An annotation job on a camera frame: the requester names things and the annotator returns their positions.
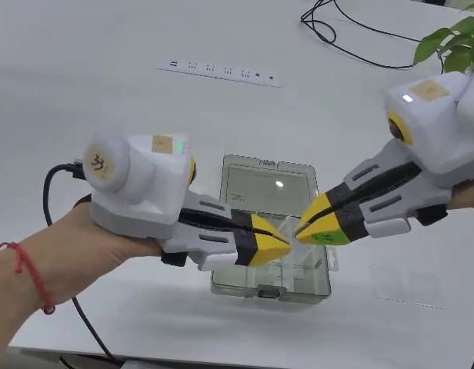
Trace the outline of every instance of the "wrist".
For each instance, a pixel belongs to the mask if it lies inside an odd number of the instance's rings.
[[[0,251],[0,289],[5,292],[10,309],[9,314],[27,318],[36,312],[42,302],[34,285],[32,276],[25,266],[21,273],[16,272],[18,255],[12,249]]]

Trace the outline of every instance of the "tabletop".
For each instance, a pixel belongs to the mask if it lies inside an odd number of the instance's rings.
[[[353,18],[420,38],[462,18],[409,1],[339,0]],[[386,89],[438,73],[372,67],[299,24],[309,0],[8,0],[0,2],[0,242],[45,226],[42,183],[77,158],[99,126],[186,132],[194,191],[218,196],[222,158],[313,165],[331,188],[390,138]],[[346,21],[339,45],[409,64],[412,42]],[[171,58],[273,70],[282,87],[160,71]],[[53,218],[88,192],[58,176]],[[210,293],[209,273],[131,260],[78,299],[116,355],[265,367],[464,367],[474,354],[474,211],[430,228],[338,248],[332,296],[316,306]],[[72,304],[35,314],[12,346],[100,354]]]

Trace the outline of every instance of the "yellow ring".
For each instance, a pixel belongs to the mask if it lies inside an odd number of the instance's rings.
[[[403,119],[399,115],[397,115],[396,113],[392,111],[389,112],[388,118],[389,120],[393,121],[396,127],[398,127],[398,129],[401,131],[401,134],[403,136],[403,139],[401,140],[401,142],[403,142],[406,145],[412,145],[413,138],[409,132],[408,127],[406,127],[405,125],[405,121],[403,121]]]

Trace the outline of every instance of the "power strip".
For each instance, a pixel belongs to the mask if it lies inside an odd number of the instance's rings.
[[[228,81],[237,81],[251,83],[253,85],[262,85],[281,88],[278,76],[269,71],[256,71],[249,68],[232,67],[228,65],[216,65],[213,63],[204,63],[200,61],[187,61],[181,59],[172,59],[161,63],[157,69],[163,71],[176,71],[187,75],[201,75],[203,77],[225,79]]]

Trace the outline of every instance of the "clear plastic box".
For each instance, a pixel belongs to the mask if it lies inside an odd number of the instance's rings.
[[[282,187],[276,191],[273,186],[278,181]],[[225,156],[220,199],[266,218],[290,240],[292,252],[257,268],[235,265],[213,271],[212,292],[301,304],[318,304],[327,298],[331,285],[326,247],[300,244],[293,237],[297,217],[316,193],[313,167]]]

